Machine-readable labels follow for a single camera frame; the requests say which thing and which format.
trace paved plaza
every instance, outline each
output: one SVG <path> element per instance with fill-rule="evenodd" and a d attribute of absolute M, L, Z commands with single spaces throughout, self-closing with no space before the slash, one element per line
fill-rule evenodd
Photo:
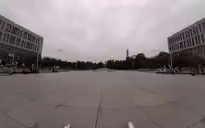
<path fill-rule="evenodd" d="M 71 71 L 0 76 L 0 128 L 205 128 L 205 76 Z"/>

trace multi-story building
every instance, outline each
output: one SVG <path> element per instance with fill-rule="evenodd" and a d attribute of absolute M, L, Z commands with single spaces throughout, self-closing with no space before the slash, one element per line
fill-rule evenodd
<path fill-rule="evenodd" d="M 173 60 L 181 56 L 185 60 L 205 63 L 205 18 L 167 38 Z"/>
<path fill-rule="evenodd" d="M 0 59 L 38 66 L 43 37 L 0 15 Z"/>

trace white marking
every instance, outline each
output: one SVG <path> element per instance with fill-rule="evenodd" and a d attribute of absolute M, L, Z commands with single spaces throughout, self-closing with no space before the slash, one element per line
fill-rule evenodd
<path fill-rule="evenodd" d="M 70 128 L 70 127 L 71 127 L 70 124 L 64 126 L 64 128 Z"/>
<path fill-rule="evenodd" d="M 131 121 L 128 122 L 128 128 L 135 128 L 134 124 Z"/>

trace tower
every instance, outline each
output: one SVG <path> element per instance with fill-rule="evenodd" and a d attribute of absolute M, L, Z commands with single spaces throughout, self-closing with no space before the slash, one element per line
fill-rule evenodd
<path fill-rule="evenodd" d="M 128 49 L 126 50 L 126 60 L 128 60 L 129 59 L 129 51 L 128 51 Z"/>

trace overcast sky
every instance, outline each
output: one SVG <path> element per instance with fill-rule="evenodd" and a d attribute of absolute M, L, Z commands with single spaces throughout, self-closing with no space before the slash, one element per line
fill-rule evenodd
<path fill-rule="evenodd" d="M 99 61 L 167 51 L 168 36 L 205 17 L 205 0 L 0 0 L 0 14 L 43 36 L 43 56 Z"/>

